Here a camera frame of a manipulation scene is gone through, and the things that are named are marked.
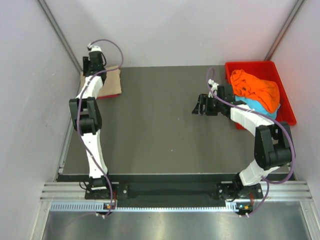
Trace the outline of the beige t shirt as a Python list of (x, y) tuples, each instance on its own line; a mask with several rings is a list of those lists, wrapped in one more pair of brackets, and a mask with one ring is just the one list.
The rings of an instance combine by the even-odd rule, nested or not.
[(121, 94), (121, 78), (120, 78), (120, 69), (108, 71), (106, 73), (106, 80), (102, 83), (102, 78), (100, 76), (95, 76), (93, 79), (92, 75), (81, 76), (80, 77), (80, 86), (81, 90), (77, 95), (77, 98), (81, 96), (81, 93), (84, 91), (82, 96), (83, 99), (88, 97), (103, 96), (103, 95), (114, 95)]

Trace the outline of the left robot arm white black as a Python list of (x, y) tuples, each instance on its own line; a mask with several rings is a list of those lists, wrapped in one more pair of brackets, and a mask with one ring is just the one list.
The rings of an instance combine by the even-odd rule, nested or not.
[(84, 149), (89, 165), (88, 180), (84, 180), (86, 200), (106, 200), (114, 187), (108, 183), (108, 168), (101, 148), (102, 117), (97, 104), (100, 89), (107, 79), (105, 56), (99, 46), (90, 46), (82, 58), (84, 84), (77, 97), (69, 100), (72, 124)]

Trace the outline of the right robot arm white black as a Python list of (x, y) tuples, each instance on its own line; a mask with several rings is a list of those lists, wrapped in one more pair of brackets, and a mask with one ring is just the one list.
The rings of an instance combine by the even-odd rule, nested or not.
[(233, 199), (245, 198), (261, 180), (280, 167), (295, 163), (290, 126), (255, 111), (237, 100), (230, 84), (207, 82), (208, 94), (200, 94), (192, 114), (213, 117), (222, 114), (254, 136), (253, 161), (232, 180)]

